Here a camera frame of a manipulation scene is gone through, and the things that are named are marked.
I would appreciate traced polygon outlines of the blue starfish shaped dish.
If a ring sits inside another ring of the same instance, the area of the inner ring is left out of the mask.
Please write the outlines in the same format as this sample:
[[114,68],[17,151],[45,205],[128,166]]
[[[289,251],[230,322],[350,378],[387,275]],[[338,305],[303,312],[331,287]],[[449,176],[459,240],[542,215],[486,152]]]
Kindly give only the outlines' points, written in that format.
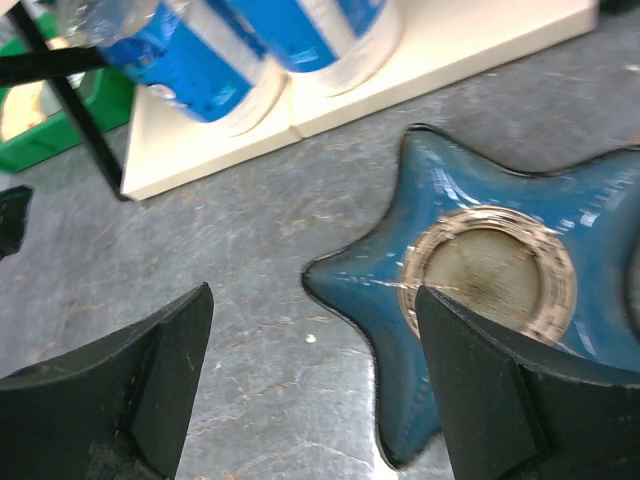
[[566,353],[635,370],[638,242],[637,146],[533,173],[416,124],[381,220],[311,261],[301,280],[369,344],[379,445],[400,469],[441,425],[415,313],[421,286]]

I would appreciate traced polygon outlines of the blue plastic roll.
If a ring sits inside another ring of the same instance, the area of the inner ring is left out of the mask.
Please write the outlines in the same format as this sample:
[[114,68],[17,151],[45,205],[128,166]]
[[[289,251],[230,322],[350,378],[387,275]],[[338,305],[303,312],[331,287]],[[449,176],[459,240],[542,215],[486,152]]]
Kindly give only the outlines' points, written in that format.
[[396,1],[245,0],[228,6],[291,77],[322,96],[368,80],[403,33]]
[[57,1],[59,32],[192,119],[247,132],[285,77],[222,1]]

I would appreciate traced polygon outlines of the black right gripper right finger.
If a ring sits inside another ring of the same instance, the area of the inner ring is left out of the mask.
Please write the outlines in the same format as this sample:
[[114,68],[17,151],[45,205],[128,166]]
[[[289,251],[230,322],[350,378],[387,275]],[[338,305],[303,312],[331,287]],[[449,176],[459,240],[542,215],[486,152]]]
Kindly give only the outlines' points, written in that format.
[[638,373],[561,352],[431,287],[415,309],[455,478],[638,478]]

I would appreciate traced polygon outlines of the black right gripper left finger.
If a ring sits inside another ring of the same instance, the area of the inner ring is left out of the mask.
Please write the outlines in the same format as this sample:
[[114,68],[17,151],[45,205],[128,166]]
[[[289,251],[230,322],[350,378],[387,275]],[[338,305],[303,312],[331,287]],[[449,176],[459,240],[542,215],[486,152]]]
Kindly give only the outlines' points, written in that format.
[[210,336],[208,284],[1,380],[4,479],[172,479]]

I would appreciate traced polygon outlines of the blue plastic roll back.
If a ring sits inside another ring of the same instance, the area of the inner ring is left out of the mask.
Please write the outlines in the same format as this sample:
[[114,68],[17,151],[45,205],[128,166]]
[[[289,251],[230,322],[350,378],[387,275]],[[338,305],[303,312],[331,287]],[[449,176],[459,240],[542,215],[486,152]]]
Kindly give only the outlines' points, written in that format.
[[57,1],[59,32],[192,119],[247,132],[285,77],[222,1]]

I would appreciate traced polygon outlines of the green plastic tray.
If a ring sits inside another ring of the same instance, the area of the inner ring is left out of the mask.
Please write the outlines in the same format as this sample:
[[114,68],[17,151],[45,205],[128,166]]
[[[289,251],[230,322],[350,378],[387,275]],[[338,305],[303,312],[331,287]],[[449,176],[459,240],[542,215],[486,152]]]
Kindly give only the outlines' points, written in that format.
[[[74,74],[69,83],[104,132],[129,121],[134,84],[112,68]],[[1,89],[1,170],[17,173],[80,143],[45,81]]]

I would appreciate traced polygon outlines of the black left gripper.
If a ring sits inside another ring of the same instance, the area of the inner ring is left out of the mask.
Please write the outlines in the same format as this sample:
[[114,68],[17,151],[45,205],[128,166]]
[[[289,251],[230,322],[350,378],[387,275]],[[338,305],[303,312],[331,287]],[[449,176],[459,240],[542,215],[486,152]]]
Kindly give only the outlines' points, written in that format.
[[26,185],[1,192],[1,257],[17,253],[23,243],[33,189]]

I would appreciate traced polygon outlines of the blue plastic roll front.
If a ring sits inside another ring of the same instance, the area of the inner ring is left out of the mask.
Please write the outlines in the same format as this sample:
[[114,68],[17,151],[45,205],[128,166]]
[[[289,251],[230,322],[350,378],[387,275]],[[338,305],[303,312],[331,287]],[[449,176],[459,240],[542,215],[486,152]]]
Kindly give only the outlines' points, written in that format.
[[291,77],[322,96],[368,80],[403,33],[396,1],[245,0],[228,6]]

